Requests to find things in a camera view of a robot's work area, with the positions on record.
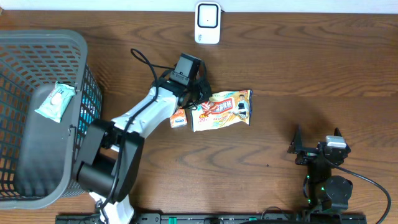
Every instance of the light blue package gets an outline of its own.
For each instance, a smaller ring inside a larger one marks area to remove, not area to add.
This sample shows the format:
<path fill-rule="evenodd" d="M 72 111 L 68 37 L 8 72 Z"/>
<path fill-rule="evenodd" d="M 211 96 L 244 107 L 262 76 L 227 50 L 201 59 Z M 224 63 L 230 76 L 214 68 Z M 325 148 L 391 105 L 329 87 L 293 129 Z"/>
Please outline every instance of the light blue package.
<path fill-rule="evenodd" d="M 57 82 L 49 96 L 35 111 L 59 123 L 70 100 L 75 95 L 75 87 Z"/>

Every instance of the wooden surface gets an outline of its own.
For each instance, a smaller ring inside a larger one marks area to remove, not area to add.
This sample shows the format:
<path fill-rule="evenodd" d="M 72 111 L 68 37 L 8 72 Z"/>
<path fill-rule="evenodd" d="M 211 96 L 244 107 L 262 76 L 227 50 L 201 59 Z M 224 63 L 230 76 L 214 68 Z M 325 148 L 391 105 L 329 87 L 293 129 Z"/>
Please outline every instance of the wooden surface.
<path fill-rule="evenodd" d="M 262 212 L 306 206 L 306 167 L 287 154 L 295 124 L 308 146 L 339 127 L 352 148 L 343 167 L 379 182 L 398 222 L 398 16 L 351 14 L 222 15 L 221 42 L 198 45 L 193 13 L 4 11 L 1 29 L 72 29 L 88 43 L 88 64 L 104 86 L 103 118 L 146 96 L 152 75 L 133 59 L 173 65 L 181 52 L 202 58 L 213 91 L 254 91 L 251 126 L 193 133 L 164 121 L 146 141 L 131 191 L 135 207 L 183 212 Z M 373 185 L 354 183 L 350 212 L 375 223 L 386 207 Z M 35 211 L 1 211 L 1 223 L 53 223 L 59 213 L 90 213 L 90 197 Z"/>

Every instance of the basket bottom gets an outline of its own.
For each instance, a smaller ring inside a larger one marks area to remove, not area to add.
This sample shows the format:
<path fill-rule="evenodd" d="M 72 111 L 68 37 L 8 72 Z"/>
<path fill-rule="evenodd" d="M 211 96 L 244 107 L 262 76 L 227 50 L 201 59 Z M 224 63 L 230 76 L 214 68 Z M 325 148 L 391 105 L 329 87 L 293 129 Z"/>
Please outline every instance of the basket bottom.
<path fill-rule="evenodd" d="M 72 124 L 73 102 L 63 114 L 61 123 L 36 113 L 44 99 L 53 90 L 54 84 L 42 85 L 31 97 L 19 160 L 16 169 L 15 187 L 21 196 L 44 197 L 58 187 L 65 163 L 65 153 Z"/>

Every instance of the green connector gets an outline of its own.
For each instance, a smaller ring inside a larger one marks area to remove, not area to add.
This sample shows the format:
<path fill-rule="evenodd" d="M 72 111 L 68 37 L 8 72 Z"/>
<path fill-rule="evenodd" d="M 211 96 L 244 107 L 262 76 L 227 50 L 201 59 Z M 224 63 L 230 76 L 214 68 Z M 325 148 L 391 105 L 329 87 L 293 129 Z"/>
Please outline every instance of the green connector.
<path fill-rule="evenodd" d="M 169 224 L 177 224 L 177 218 L 175 218 L 175 217 L 170 217 L 170 218 L 169 218 Z"/>

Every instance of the white device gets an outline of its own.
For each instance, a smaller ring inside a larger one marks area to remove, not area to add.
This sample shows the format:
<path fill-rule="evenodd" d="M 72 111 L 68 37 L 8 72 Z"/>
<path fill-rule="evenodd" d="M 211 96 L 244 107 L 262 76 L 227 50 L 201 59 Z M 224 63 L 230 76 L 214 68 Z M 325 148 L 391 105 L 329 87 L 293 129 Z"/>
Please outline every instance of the white device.
<path fill-rule="evenodd" d="M 195 9 L 195 41 L 217 44 L 221 33 L 221 6 L 215 2 L 199 2 Z"/>

